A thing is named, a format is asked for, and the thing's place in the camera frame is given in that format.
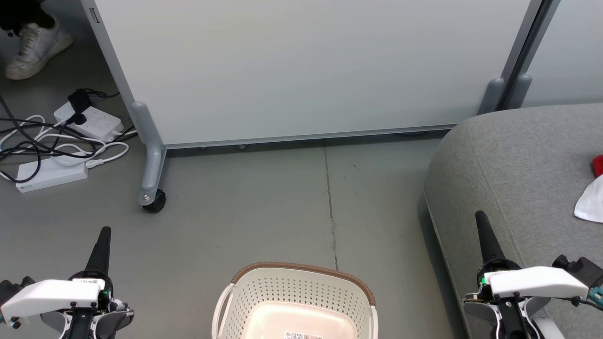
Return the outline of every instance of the black pants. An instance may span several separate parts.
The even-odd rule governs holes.
[[[21,26],[40,10],[38,0],[0,0],[0,28],[18,35]]]

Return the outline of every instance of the gray fabric upholstery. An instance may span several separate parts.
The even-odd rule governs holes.
[[[481,265],[475,212],[487,213],[505,256],[523,267],[560,254],[603,266],[603,224],[573,216],[603,154],[603,104],[533,107],[477,116],[453,128],[430,167],[425,197],[459,303]],[[552,301],[567,339],[601,338],[603,313]],[[466,317],[473,338],[489,326]]]

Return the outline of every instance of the white power strip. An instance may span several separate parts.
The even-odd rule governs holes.
[[[57,122],[61,122],[71,118],[74,114],[71,103],[67,102],[54,112],[54,118]],[[69,128],[89,138],[109,142],[124,130],[124,125],[119,118],[102,110],[89,107],[82,114],[86,117],[86,122],[82,125],[70,124]]]
[[[74,154],[82,156],[84,155],[84,152],[77,152]],[[60,156],[57,158],[64,161],[73,161],[74,159],[70,156]],[[36,168],[37,161],[19,165],[19,174],[17,175],[17,180],[25,180],[29,178],[32,174],[34,174]],[[54,159],[44,159],[40,164],[40,171],[33,179],[27,182],[17,183],[16,186],[21,193],[25,193],[36,191],[42,188],[62,185],[64,183],[74,182],[77,180],[83,180],[86,178],[88,178],[88,167],[86,167],[85,163],[74,166],[65,166],[58,163]]]

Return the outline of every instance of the white sneaker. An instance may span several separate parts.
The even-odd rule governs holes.
[[[31,78],[40,72],[50,58],[73,43],[74,38],[54,18],[53,28],[26,24],[21,28],[21,49],[6,68],[6,77],[12,80]]]

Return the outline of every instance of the whiteboard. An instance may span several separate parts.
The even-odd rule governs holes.
[[[98,0],[166,145],[456,124],[527,0]]]
[[[562,0],[527,73],[523,107],[603,101],[603,2]]]

